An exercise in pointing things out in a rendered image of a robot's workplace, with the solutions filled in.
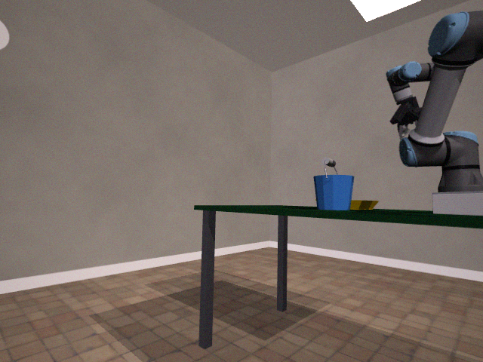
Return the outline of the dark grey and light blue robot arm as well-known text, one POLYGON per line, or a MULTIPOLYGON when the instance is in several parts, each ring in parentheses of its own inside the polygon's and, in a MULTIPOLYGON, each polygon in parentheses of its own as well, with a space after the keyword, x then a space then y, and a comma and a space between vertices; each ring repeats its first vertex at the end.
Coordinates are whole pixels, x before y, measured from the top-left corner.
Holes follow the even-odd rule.
POLYGON ((411 61, 386 73, 396 102, 413 96, 409 82, 430 81, 417 126, 399 143, 401 161, 407 167, 441 166, 438 192, 481 192, 477 136, 442 131, 466 68, 483 59, 483 11, 443 17, 428 45, 432 63, 411 61))

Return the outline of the yellow square tray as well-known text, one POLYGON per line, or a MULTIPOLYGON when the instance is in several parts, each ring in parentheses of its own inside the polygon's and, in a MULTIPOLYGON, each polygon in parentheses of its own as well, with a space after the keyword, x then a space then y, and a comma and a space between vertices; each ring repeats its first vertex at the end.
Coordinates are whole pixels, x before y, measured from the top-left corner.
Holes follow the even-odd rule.
POLYGON ((373 210, 379 201, 352 200, 350 210, 373 210))

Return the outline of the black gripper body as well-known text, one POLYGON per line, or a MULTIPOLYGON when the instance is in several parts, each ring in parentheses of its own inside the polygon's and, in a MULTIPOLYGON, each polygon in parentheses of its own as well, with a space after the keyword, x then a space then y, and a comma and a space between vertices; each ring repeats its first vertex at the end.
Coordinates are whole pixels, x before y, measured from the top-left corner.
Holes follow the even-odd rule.
POLYGON ((405 116, 403 117, 403 119, 400 122, 401 124, 403 124, 405 126, 407 126, 408 124, 413 124, 414 118, 413 118, 412 114, 414 113, 416 115, 420 115, 420 111, 422 109, 422 107, 421 108, 419 107, 416 97, 408 97, 404 100, 398 101, 396 104, 400 105, 400 104, 404 104, 406 102, 408 102, 411 105, 411 107, 409 108, 409 110, 407 111, 407 113, 405 114, 405 116), (416 110, 414 110, 414 109, 416 109, 416 110))

